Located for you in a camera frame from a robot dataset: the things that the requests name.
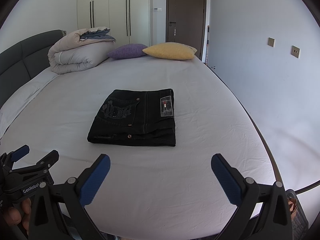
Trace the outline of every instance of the blue gripper pad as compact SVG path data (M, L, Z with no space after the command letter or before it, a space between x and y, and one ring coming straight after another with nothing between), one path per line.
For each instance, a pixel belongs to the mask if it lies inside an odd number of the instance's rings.
M229 201L233 205L240 206L242 203L241 187L224 163L219 158L220 154L215 154L211 159L211 168L216 175L224 193L227 195Z
M80 189L79 201L82 207L89 205L110 170L110 158L105 155Z
M28 145L24 145L21 148L19 148L18 150L14 151L11 154L11 161L12 162L17 162L18 160L20 160L22 157L26 156L29 153L30 149Z

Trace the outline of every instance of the jeans back pocket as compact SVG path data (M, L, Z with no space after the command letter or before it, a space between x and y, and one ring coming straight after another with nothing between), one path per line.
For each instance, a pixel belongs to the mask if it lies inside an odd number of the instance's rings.
M101 106L97 117L100 121L116 126L131 126L139 100L120 100L107 98Z

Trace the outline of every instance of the yellow pillow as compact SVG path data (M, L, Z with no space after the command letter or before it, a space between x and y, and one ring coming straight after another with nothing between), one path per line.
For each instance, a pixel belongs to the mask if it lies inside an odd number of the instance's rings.
M142 51L153 57L175 60L193 59L197 52L193 47L176 42L160 43Z

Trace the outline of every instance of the wall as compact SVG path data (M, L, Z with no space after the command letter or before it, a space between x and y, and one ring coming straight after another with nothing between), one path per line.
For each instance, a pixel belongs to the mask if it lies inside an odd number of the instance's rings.
M301 0L211 0L210 27L208 65L256 122L285 188L319 180L320 28L310 11ZM299 195L310 223L319 194Z
M0 53L38 33L77 27L77 0L19 0L0 29Z
M207 0L207 10L206 10L206 31L204 37L204 49L202 61L205 60L205 54L207 51L206 43L207 43L207 26L210 21L210 0ZM158 44L165 42L165 28L166 28L166 0L153 0L153 8L162 8L161 12L154 11L153 12L153 43Z

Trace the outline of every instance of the brown door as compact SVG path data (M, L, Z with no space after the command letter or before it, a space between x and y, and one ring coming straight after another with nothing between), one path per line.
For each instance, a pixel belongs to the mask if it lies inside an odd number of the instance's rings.
M192 46L202 59L205 11L206 0L167 0L166 41Z

